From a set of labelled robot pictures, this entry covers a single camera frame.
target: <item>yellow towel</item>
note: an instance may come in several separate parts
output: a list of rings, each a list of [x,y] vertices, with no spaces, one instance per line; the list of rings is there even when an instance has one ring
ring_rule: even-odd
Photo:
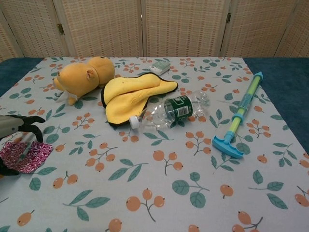
[[[172,92],[177,87],[177,82],[163,80],[154,73],[114,78],[101,92],[107,121],[112,126],[126,124],[131,116],[141,114],[150,96]]]

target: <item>table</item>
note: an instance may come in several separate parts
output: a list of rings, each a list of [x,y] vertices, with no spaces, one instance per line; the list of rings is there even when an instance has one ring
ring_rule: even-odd
[[[196,89],[209,95],[205,118],[160,133],[112,128],[99,89],[75,106],[55,102],[55,73],[87,59],[45,58],[0,100],[1,114],[44,117],[37,125],[55,148],[34,174],[0,179],[0,231],[308,229],[309,156],[261,87],[233,141],[244,159],[211,145],[225,134],[252,79],[243,59],[112,58],[116,74],[126,77],[148,72],[156,60],[171,62],[162,78],[179,88],[151,104]],[[34,135],[17,133],[1,146],[16,140]]]

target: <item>pink fabric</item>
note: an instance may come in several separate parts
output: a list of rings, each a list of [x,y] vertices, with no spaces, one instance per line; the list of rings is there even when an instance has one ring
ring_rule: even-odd
[[[0,156],[4,164],[11,169],[21,173],[32,173],[37,170],[53,151],[53,146],[39,142],[33,142],[25,158],[19,162],[19,157],[23,154],[27,143],[7,142],[0,151]]]

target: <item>plastic bottle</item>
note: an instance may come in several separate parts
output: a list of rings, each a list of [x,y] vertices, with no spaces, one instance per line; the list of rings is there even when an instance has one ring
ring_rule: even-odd
[[[190,95],[166,99],[159,104],[150,104],[140,116],[131,116],[129,122],[132,129],[162,130],[170,128],[173,122],[192,115],[205,116],[209,105],[210,100],[205,92],[194,91]]]

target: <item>woven panel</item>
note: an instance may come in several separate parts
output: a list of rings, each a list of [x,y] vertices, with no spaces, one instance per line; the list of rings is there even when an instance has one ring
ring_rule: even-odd
[[[142,54],[140,0],[63,0],[75,56]]]
[[[215,56],[221,46],[225,0],[144,0],[149,57]]]
[[[8,24],[0,12],[0,61],[22,57],[18,47],[16,47],[16,44],[12,41],[12,32],[11,35],[9,33]]]
[[[222,55],[273,57],[295,0],[238,0]]]
[[[26,57],[65,55],[50,0],[0,0],[0,5]]]
[[[297,7],[295,18],[276,54],[278,57],[309,57],[309,0]]]

